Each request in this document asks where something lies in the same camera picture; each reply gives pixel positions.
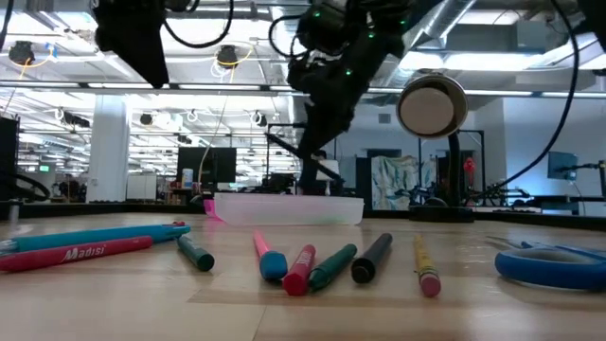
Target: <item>white pillar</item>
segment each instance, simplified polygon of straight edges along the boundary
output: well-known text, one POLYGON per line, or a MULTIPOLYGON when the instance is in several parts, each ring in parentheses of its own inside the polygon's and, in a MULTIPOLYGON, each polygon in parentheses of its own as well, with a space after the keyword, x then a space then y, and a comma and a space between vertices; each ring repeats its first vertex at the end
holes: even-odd
POLYGON ((124 96, 97 95, 86 202, 126 200, 131 113, 124 96))

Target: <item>pink marker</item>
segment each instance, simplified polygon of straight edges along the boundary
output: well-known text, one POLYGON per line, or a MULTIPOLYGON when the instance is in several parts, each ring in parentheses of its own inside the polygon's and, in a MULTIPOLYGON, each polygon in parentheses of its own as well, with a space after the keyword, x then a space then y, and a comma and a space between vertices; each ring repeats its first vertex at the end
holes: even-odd
POLYGON ((290 296, 304 296, 307 294, 307 279, 310 276, 315 257, 315 247, 307 244, 301 250, 299 257, 296 258, 291 270, 282 280, 282 288, 290 296))
POLYGON ((78 260, 115 255, 152 246, 150 236, 18 252, 0 257, 0 271, 26 271, 78 260))
POLYGON ((258 254, 258 269, 263 279, 278 280, 283 278, 288 271, 286 257, 277 251, 271 250, 259 231, 255 230, 253 240, 258 254))

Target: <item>artwork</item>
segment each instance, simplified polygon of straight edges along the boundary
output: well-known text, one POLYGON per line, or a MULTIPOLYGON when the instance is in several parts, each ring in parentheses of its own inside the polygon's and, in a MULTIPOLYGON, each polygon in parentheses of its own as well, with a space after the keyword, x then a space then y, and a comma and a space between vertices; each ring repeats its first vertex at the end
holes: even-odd
MULTIPOLYGON (((413 156, 373 157, 372 209, 406 210, 410 199, 406 191, 419 183, 419 161, 413 156)), ((430 159, 421 165, 422 187, 436 181, 436 160, 430 159)))

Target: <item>yellow pencil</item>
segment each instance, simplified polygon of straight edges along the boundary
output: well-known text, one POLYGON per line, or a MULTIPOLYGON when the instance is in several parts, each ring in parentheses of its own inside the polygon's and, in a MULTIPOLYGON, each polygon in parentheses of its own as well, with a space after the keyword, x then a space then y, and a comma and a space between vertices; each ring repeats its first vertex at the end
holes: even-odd
POLYGON ((434 263, 429 258, 429 253, 420 235, 415 235, 414 246, 420 289, 426 297, 437 296, 441 289, 441 283, 434 263))

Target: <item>teal pen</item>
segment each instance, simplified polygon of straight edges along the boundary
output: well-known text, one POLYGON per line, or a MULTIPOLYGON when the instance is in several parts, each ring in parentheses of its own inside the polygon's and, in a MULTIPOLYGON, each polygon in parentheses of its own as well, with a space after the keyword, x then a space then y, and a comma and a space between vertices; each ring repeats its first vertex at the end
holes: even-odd
POLYGON ((130 227, 102 228, 43 236, 15 237, 0 242, 0 254, 42 250, 89 242, 150 236, 153 242, 166 242, 188 233, 191 228, 183 223, 156 224, 130 227))

